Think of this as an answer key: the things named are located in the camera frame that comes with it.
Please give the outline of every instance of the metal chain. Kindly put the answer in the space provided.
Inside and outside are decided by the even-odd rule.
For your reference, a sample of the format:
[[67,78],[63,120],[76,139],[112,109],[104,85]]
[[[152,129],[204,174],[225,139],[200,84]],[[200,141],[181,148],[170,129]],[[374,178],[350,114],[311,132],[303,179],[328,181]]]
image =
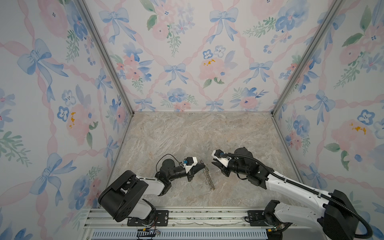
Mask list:
[[204,171],[204,175],[205,175],[205,178],[207,179],[208,181],[208,184],[209,186],[211,187],[211,191],[215,190],[215,185],[212,181],[212,178],[211,178],[211,175],[209,174],[209,169],[208,169],[208,165],[206,165],[203,160],[200,160],[199,161],[200,164],[204,164],[205,168],[203,168],[203,171]]

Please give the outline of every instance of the wallpaper panel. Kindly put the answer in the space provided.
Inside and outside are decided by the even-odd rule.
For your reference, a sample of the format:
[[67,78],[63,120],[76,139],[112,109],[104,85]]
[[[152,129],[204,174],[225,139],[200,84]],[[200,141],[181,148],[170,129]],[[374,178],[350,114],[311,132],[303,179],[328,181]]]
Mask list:
[[270,111],[331,3],[86,2],[135,111]]
[[0,9],[0,239],[77,239],[128,113],[72,1]]
[[276,116],[306,184],[343,191],[373,239],[384,239],[383,7],[345,2]]

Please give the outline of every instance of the stone-patterned surface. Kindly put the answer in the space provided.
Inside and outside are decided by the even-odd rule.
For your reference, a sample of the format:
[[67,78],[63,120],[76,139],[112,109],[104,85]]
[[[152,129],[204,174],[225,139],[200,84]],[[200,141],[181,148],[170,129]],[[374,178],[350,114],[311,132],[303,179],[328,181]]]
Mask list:
[[191,182],[186,178],[174,180],[166,195],[146,199],[155,206],[265,207],[272,199],[294,204],[286,196],[238,179],[236,174],[225,177],[211,163],[213,150],[234,152],[239,147],[246,147],[267,166],[297,180],[269,113],[159,112],[135,113],[111,181],[126,170],[153,177],[157,161],[166,153],[179,161],[195,156],[209,164],[214,191],[201,171]]

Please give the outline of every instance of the wall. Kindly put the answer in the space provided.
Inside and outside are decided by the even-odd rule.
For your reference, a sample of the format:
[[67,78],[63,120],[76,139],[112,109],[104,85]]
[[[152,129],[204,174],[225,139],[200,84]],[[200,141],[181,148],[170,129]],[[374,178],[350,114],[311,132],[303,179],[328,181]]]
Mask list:
[[126,110],[73,2],[3,1],[0,22],[0,239],[77,239]]
[[384,239],[383,7],[346,1],[276,116],[306,184],[343,191],[374,239]]
[[270,111],[331,2],[86,0],[136,111]]

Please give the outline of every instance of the robotic arm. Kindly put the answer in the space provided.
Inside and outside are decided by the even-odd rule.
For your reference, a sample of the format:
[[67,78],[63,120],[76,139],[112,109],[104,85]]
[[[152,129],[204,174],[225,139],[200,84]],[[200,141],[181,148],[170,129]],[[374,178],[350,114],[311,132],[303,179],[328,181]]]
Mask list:
[[196,157],[187,157],[177,167],[172,159],[164,160],[154,178],[141,177],[128,170],[101,193],[98,202],[117,222],[131,217],[144,226],[150,225],[156,208],[143,196],[163,196],[171,188],[171,181],[187,177],[190,182],[203,168],[205,164],[198,163]]
[[[282,232],[292,222],[303,226],[323,230],[333,240],[352,240],[372,237],[369,224],[356,213],[347,196],[335,190],[333,193],[305,186],[297,181],[265,166],[253,157],[245,147],[238,148],[234,154],[215,150],[212,153],[215,166],[229,177],[231,172],[246,175],[242,180],[248,180],[255,186],[284,194],[307,207],[291,206],[271,200],[263,215],[250,222],[265,221],[272,226],[284,225],[282,230],[269,229],[270,232]],[[359,221],[367,228],[364,235],[355,234]]]

